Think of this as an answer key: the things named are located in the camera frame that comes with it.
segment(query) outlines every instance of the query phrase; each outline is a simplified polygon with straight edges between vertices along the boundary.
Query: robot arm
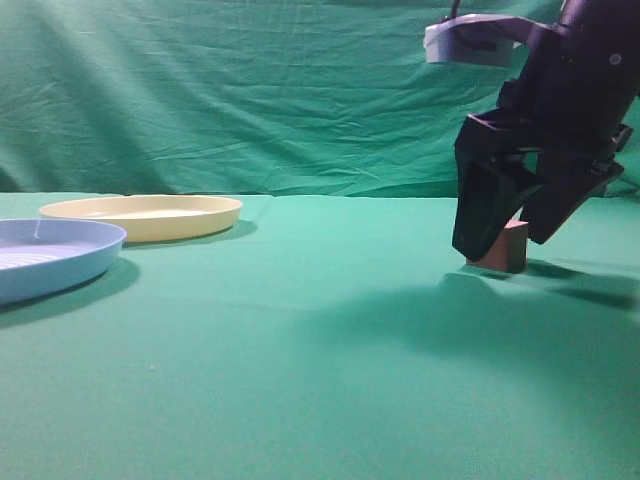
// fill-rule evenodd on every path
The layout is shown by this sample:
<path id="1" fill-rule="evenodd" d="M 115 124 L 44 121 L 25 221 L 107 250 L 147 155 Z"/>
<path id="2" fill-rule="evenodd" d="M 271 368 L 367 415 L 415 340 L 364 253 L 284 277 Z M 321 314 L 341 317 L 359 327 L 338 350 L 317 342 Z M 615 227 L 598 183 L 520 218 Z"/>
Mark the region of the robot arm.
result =
<path id="1" fill-rule="evenodd" d="M 466 15 L 426 29 L 427 61 L 507 65 L 529 47 L 497 108 L 470 114 L 455 141 L 458 209 L 453 246 L 482 258 L 520 210 L 529 238 L 546 242 L 623 168 L 615 154 L 640 91 L 640 2 L 567 0 L 545 25 L 505 15 Z M 535 168 L 525 157 L 535 155 Z"/>

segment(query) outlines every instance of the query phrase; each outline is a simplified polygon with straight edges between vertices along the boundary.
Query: plate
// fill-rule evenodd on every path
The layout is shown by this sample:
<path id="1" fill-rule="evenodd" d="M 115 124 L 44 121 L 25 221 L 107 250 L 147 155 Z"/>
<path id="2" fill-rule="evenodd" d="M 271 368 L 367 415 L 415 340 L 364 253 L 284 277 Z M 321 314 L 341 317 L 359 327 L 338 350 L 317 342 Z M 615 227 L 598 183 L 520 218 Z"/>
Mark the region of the plate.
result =
<path id="1" fill-rule="evenodd" d="M 127 232 L 82 220 L 0 220 L 0 305 L 73 287 L 104 273 Z"/>
<path id="2" fill-rule="evenodd" d="M 53 203 L 40 209 L 48 218 L 98 220 L 127 231 L 127 242 L 200 237 L 231 228 L 242 202 L 208 195 L 132 195 Z"/>

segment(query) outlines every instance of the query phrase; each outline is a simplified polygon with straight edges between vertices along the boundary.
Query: small block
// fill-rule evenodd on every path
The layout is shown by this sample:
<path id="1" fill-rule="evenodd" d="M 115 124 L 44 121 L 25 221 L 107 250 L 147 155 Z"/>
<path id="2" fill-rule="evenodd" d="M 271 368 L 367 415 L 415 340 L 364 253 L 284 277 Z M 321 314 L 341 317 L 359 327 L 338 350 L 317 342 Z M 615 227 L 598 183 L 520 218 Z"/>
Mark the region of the small block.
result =
<path id="1" fill-rule="evenodd" d="M 529 224 L 520 220 L 509 221 L 487 254 L 467 265 L 507 273 L 520 273 L 527 264 Z"/>

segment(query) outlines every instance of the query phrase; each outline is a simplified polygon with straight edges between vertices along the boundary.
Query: cable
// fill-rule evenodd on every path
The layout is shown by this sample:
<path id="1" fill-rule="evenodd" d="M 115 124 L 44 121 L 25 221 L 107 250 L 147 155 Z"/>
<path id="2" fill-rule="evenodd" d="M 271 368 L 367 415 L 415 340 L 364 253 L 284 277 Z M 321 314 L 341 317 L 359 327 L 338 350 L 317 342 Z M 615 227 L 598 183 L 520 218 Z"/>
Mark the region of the cable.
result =
<path id="1" fill-rule="evenodd" d="M 451 5 L 451 18 L 458 16 L 458 7 L 460 7 L 460 0 L 453 0 L 453 4 Z"/>

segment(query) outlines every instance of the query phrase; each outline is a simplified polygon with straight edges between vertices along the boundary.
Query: table surface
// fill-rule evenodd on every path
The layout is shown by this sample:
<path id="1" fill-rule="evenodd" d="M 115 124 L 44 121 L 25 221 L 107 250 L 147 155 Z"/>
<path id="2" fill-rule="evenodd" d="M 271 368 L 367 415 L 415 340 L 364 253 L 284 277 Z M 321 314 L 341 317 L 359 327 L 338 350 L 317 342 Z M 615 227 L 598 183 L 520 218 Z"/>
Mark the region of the table surface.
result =
<path id="1" fill-rule="evenodd" d="M 1 311 L 0 478 L 640 478 L 636 202 L 509 276 L 450 247 L 452 199 L 239 198 Z"/>

